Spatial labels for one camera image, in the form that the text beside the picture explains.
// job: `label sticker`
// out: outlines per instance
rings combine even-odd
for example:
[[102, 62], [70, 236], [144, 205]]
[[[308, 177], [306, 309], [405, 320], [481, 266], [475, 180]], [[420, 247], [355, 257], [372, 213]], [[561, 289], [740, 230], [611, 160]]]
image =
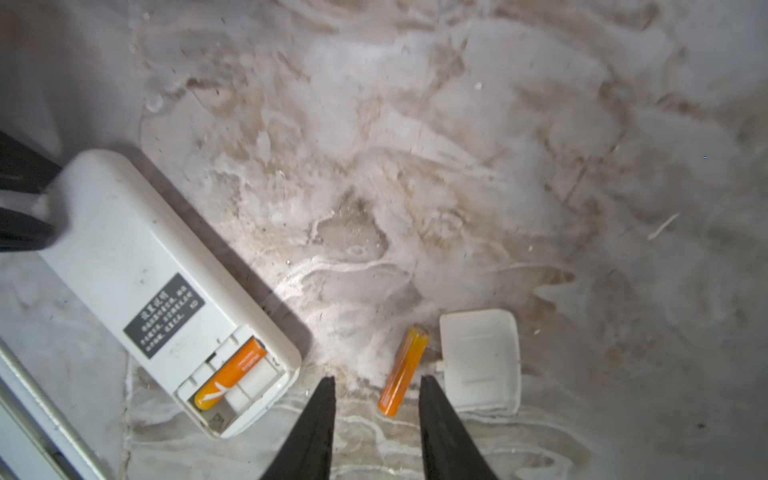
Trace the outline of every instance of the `label sticker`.
[[150, 359], [203, 305], [200, 295], [177, 273], [123, 331]]

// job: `dirt stain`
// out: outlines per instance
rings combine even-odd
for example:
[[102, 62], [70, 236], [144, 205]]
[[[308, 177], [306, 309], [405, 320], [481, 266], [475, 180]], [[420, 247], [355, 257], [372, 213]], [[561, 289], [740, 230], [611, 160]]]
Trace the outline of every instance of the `dirt stain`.
[[312, 81], [312, 77], [304, 73], [304, 71], [301, 68], [298, 68], [293, 63], [291, 63], [291, 61], [288, 60], [288, 57], [283, 55], [282, 52], [278, 51], [277, 57], [279, 58], [280, 63], [286, 66], [288, 71], [291, 72], [291, 74], [296, 78], [296, 80], [305, 81], [306, 83], [310, 83]]
[[348, 190], [330, 218], [317, 224], [313, 240], [325, 246], [325, 252], [336, 260], [369, 262], [381, 258], [389, 248], [389, 239], [379, 229], [372, 204]]
[[647, 30], [661, 16], [661, 8], [656, 2], [648, 2], [625, 12], [596, 5], [591, 6], [591, 9], [609, 22], [635, 31]]

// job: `debris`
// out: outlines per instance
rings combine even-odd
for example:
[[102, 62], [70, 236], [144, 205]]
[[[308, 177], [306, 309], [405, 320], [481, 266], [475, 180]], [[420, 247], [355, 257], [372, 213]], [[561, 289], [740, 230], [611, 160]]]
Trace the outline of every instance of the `debris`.
[[655, 232], [648, 235], [648, 240], [653, 240], [656, 237], [659, 236], [659, 234], [669, 226], [670, 223], [674, 222], [674, 219], [678, 218], [680, 216], [680, 212], [677, 212], [672, 217], [667, 218], [667, 221], [661, 224], [661, 227], [658, 227]]

